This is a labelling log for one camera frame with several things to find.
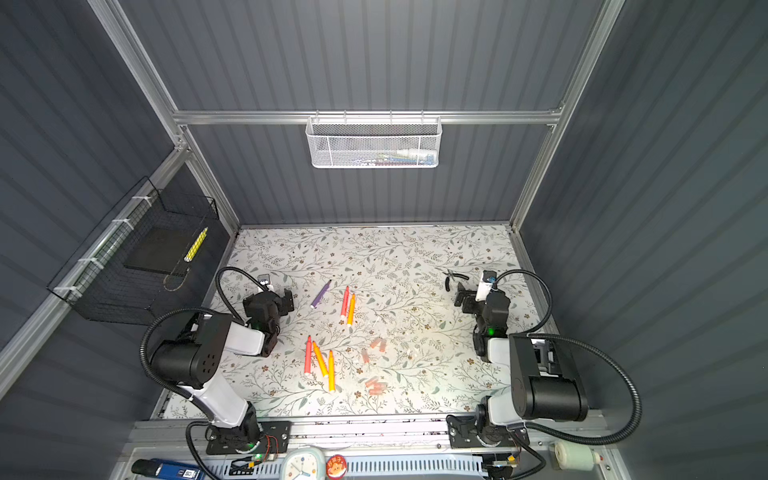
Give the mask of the orange marker pen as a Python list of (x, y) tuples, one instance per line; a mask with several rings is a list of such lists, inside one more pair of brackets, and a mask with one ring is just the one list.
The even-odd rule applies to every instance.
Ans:
[(356, 295), (351, 294), (347, 305), (347, 325), (351, 326), (354, 323), (354, 312), (356, 305)]
[(312, 343), (312, 347), (313, 347), (313, 352), (314, 352), (317, 364), (320, 368), (321, 374), (324, 377), (327, 377), (329, 375), (329, 370), (328, 370), (324, 355), (316, 342)]
[(335, 359), (333, 350), (329, 350), (328, 352), (328, 388), (330, 392), (336, 391)]

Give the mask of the pink marker pen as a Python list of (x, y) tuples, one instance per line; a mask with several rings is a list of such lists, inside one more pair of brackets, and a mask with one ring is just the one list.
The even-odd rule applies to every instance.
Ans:
[(340, 315), (342, 318), (347, 318), (349, 302), (350, 302), (349, 299), (350, 299), (350, 288), (349, 286), (347, 286), (344, 291), (342, 306), (340, 310)]
[(312, 355), (313, 355), (313, 341), (310, 335), (307, 336), (304, 353), (304, 369), (305, 375), (312, 373)]

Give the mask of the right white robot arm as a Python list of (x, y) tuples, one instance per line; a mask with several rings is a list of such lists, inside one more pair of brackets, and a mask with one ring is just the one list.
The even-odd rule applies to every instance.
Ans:
[(501, 291), (490, 291), (479, 300), (475, 291), (459, 285), (454, 305), (475, 317), (476, 355), (509, 374), (509, 387), (484, 397), (476, 408), (468, 433), (478, 442), (496, 446), (510, 441), (513, 434), (507, 428), (526, 437), (525, 420), (586, 419), (588, 400), (568, 346), (523, 333), (508, 334), (510, 300)]

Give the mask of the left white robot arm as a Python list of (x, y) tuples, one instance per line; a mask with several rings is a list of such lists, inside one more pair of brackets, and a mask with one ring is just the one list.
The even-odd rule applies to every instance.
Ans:
[[(267, 290), (243, 301), (248, 321), (239, 323), (232, 314), (203, 307), (170, 311), (154, 320), (145, 331), (139, 358), (145, 374), (192, 402), (206, 420), (208, 438), (226, 453), (250, 453), (261, 447), (267, 434), (259, 425), (253, 405), (237, 394), (218, 371), (223, 354), (267, 357), (280, 333), (279, 321), (294, 311), (293, 293), (282, 296)], [(149, 341), (159, 326), (188, 314), (189, 321), (173, 339), (162, 341), (154, 351)]]

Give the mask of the purple marker pen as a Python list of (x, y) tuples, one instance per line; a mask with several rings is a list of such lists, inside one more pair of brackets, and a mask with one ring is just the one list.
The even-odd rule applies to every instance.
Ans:
[(310, 306), (311, 306), (313, 309), (316, 309), (316, 308), (318, 307), (318, 305), (321, 303), (321, 301), (322, 301), (323, 297), (325, 296), (325, 294), (326, 294), (326, 293), (327, 293), (327, 291), (329, 290), (329, 288), (330, 288), (331, 284), (332, 284), (332, 281), (331, 281), (331, 280), (328, 280), (328, 281), (327, 281), (327, 282), (326, 282), (326, 283), (325, 283), (325, 284), (322, 286), (322, 288), (319, 290), (319, 292), (317, 293), (317, 295), (314, 297), (314, 299), (312, 300), (312, 302), (311, 302), (311, 304), (310, 304)]

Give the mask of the small black pliers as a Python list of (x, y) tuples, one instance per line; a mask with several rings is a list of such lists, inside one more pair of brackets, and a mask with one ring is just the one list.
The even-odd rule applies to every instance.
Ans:
[(464, 281), (469, 279), (470, 277), (465, 274), (448, 269), (445, 271), (444, 288), (447, 292), (450, 292), (451, 285), (455, 283), (458, 291), (465, 290)]

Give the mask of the yellow highlighter in basket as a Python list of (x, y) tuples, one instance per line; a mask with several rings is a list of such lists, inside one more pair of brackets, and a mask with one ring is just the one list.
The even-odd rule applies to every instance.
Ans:
[(183, 257), (183, 260), (185, 263), (191, 263), (199, 249), (201, 248), (202, 244), (204, 243), (208, 233), (208, 228), (204, 227), (199, 235), (196, 237), (196, 239), (192, 242), (190, 247), (188, 248), (185, 256)]

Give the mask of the black pad in basket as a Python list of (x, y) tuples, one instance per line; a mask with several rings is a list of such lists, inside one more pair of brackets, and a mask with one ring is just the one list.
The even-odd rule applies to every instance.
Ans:
[(189, 268), (183, 257), (192, 244), (193, 230), (153, 227), (128, 254), (123, 266), (144, 272), (184, 276)]

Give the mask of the white alarm clock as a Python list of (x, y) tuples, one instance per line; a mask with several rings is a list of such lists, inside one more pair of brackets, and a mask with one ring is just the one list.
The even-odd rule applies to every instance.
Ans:
[(315, 447), (289, 452), (282, 460), (280, 480), (326, 480), (326, 457)]

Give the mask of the white tape roll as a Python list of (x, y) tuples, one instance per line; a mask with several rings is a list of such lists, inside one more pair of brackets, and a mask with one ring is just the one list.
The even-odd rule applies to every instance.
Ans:
[(555, 460), (561, 470), (592, 471), (603, 456), (587, 445), (559, 440), (553, 444)]

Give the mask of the red round toy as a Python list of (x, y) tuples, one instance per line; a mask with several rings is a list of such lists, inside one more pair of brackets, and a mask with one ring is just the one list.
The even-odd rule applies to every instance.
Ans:
[(348, 463), (342, 455), (333, 455), (326, 462), (326, 476), (329, 480), (342, 480), (347, 471)]

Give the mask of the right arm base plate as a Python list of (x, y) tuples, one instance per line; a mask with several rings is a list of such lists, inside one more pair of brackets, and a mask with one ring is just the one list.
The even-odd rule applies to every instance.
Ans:
[(525, 429), (508, 429), (493, 424), (480, 425), (476, 415), (447, 415), (449, 443), (453, 449), (472, 448), (520, 448), (520, 444), (530, 444)]

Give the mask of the aluminium front rail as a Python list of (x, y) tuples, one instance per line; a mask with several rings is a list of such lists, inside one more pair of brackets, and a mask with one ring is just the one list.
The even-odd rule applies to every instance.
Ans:
[[(445, 413), (287, 417), (289, 449), (359, 450), (389, 446), (445, 450), (453, 434)], [(137, 422), (128, 437), (133, 446), (182, 446), (188, 419)]]

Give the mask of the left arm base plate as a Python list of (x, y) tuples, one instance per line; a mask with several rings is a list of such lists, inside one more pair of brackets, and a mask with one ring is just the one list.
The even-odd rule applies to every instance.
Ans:
[(237, 428), (208, 427), (205, 432), (207, 455), (255, 455), (285, 453), (292, 423), (259, 422)]

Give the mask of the white mesh wall basket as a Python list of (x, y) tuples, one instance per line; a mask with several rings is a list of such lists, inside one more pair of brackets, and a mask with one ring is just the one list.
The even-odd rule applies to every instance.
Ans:
[(443, 125), (439, 117), (361, 123), (315, 117), (305, 135), (319, 169), (428, 169), (439, 164)]

